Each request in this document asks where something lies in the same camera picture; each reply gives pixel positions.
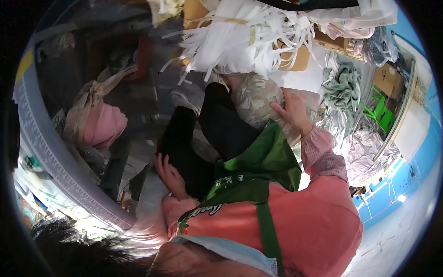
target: pink sleeve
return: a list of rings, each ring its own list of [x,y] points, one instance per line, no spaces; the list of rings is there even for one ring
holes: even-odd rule
[[[200,205],[200,202],[193,198],[187,198],[182,201],[170,196],[163,198],[163,215],[166,219],[167,235],[169,239],[177,235],[177,222],[180,216],[187,211],[194,209],[198,205]]]
[[[337,176],[348,181],[345,158],[332,151],[332,135],[314,127],[302,138],[302,162],[311,182],[319,176]]]

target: face mask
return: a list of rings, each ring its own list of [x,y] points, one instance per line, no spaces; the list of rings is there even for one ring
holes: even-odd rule
[[[255,267],[271,276],[277,277],[277,259],[267,258],[252,247],[225,238],[206,236],[182,235],[172,238],[171,241],[180,244],[185,244],[187,241],[196,243],[226,259]]]

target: leg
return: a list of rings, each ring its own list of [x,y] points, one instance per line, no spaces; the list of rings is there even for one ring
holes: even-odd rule
[[[224,161],[243,153],[261,133],[240,119],[228,91],[219,83],[206,87],[198,121],[206,139]]]
[[[197,116],[192,109],[178,106],[163,134],[159,152],[169,155],[186,184],[188,195],[202,199],[214,183],[214,166],[192,149],[192,134]]]

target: blue wall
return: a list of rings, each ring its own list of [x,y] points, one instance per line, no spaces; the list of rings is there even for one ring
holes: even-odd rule
[[[420,39],[402,11],[399,11],[397,24],[386,27],[393,30],[426,57]],[[359,210],[365,229],[370,228],[400,207],[402,202],[396,200],[399,195],[404,194],[407,201],[408,196],[414,193],[420,182],[429,175],[441,154],[441,110],[434,80],[432,80],[426,94],[426,105],[426,111],[432,115],[426,139],[409,164],[398,162],[394,165],[394,168],[397,168],[397,172],[392,179],[385,178],[378,184],[374,184],[374,189],[384,184],[384,187],[374,197],[368,198],[369,194],[366,194],[368,205],[363,205]],[[361,205],[362,200],[354,199],[354,202],[358,207]]]

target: apron strap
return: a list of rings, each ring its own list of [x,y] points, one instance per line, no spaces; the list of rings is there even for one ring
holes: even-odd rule
[[[255,203],[255,205],[257,206],[260,239],[264,255],[268,258],[277,259],[278,276],[285,277],[280,246],[268,202]]]

